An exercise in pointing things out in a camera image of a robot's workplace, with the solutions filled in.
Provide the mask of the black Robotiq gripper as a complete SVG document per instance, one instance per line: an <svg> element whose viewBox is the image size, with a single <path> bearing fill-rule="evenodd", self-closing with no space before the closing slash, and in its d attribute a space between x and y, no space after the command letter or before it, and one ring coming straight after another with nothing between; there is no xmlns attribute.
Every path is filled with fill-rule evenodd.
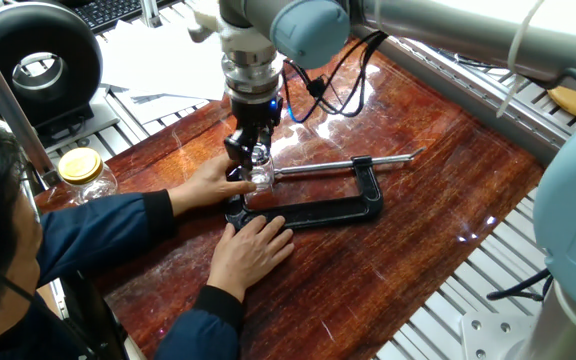
<svg viewBox="0 0 576 360"><path fill-rule="evenodd" d="M224 139L229 158L242 168L251 170L255 144L271 149L272 135L280 123L282 109L283 98L279 95L258 104L232 100L231 110L237 125L235 132Z"/></svg>

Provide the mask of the person's left hand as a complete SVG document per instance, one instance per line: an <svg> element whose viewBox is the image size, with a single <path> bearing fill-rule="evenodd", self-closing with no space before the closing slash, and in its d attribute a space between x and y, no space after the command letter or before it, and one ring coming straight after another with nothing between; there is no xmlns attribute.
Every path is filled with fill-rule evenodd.
<svg viewBox="0 0 576 360"><path fill-rule="evenodd" d="M227 172L234 167L235 162L222 154L204 162L183 184L168 189L173 215L253 192L256 189L253 182L227 180Z"/></svg>

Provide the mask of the person's right hand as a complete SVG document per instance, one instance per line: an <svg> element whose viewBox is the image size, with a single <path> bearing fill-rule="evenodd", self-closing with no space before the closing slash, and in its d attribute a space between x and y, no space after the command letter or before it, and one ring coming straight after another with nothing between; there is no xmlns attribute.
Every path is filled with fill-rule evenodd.
<svg viewBox="0 0 576 360"><path fill-rule="evenodd" d="M223 290L240 303L246 291L294 251L293 231L285 218L259 216L239 231L228 223L214 250L207 285Z"/></svg>

